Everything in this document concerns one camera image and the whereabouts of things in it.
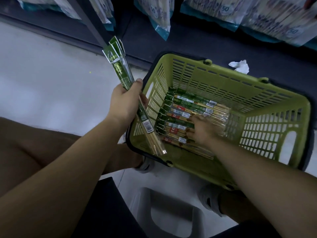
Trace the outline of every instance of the person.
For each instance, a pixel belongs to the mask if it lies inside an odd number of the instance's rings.
[[[113,180],[101,174],[149,165],[117,144],[134,119],[142,80],[118,85],[107,117],[82,137],[0,120],[1,237],[146,237]],[[214,185],[203,205],[239,225],[215,237],[315,237],[317,179],[231,144],[201,116],[189,138],[215,153],[242,192]]]

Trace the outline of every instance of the crumpled tissue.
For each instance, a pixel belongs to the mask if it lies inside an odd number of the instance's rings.
[[[240,62],[231,62],[229,63],[230,67],[236,68],[235,71],[248,74],[249,72],[249,66],[247,64],[247,60],[243,60]]]

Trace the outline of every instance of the hand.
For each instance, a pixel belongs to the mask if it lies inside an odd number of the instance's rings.
[[[139,96],[141,97],[144,106],[147,106],[148,100],[146,96],[141,93],[142,85],[143,80],[139,78],[133,83],[128,91],[119,84],[112,92],[110,109],[107,117],[117,121],[120,128],[123,130],[128,128],[137,113]]]
[[[195,129],[194,132],[187,130],[186,135],[188,138],[195,140],[196,143],[206,147],[212,139],[219,138],[220,127],[212,124],[204,116],[194,115],[190,116],[188,120],[194,123]]]

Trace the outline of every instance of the bare leg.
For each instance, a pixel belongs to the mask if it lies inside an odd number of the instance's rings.
[[[0,197],[50,164],[80,136],[0,118]],[[142,156],[118,144],[103,174],[142,164]]]
[[[268,222],[261,212],[240,191],[224,191],[218,198],[219,210],[238,224],[244,221]]]

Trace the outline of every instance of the person's left hand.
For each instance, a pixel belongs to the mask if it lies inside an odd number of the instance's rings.
[[[139,78],[133,83],[129,91],[126,91],[125,88],[119,84],[112,92],[107,117],[115,119],[123,130],[128,128],[137,113],[139,96],[145,107],[147,106],[148,100],[146,96],[141,93],[142,85],[143,80]]]

